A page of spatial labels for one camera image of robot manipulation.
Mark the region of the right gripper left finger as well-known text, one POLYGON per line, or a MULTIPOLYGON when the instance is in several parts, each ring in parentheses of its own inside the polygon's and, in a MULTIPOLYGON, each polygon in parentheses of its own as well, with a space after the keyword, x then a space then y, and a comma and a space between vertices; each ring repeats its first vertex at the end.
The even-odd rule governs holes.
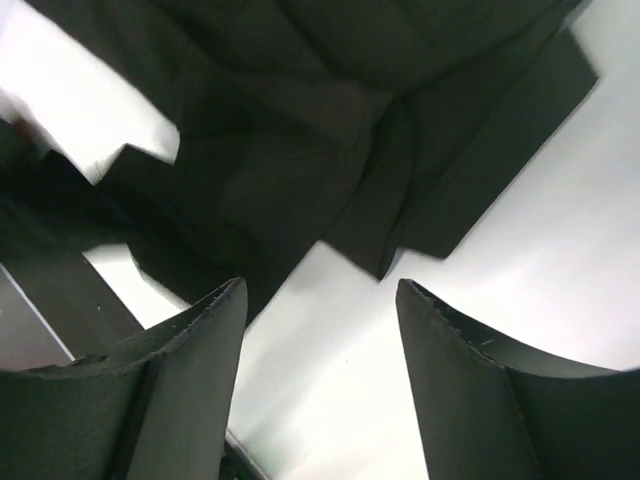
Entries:
POLYGON ((5 479, 215 479, 247 317, 231 280, 64 367, 1 375, 5 479))

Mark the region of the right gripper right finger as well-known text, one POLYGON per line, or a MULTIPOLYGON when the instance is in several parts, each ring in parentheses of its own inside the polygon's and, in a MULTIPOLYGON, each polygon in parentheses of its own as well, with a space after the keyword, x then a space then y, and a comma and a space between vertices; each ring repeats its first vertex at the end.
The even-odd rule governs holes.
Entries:
POLYGON ((433 479, 635 479, 639 374, 509 337, 417 282, 396 309, 433 479))

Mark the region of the black long sleeve shirt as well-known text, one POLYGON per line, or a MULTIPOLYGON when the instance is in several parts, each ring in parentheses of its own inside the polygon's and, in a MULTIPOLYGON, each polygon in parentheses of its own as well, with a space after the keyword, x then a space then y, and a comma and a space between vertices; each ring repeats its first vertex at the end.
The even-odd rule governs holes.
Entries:
POLYGON ((448 257, 596 82, 574 1, 38 1, 180 134, 89 183, 1 128, 1 256, 125 243, 256 316, 324 241, 376 278, 448 257))

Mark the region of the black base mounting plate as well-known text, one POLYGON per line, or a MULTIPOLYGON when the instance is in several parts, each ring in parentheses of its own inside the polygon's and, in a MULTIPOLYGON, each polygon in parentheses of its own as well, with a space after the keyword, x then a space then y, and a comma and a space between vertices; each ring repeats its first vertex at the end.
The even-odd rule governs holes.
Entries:
POLYGON ((142 330, 80 254, 1 263, 1 368, 66 365, 142 330))

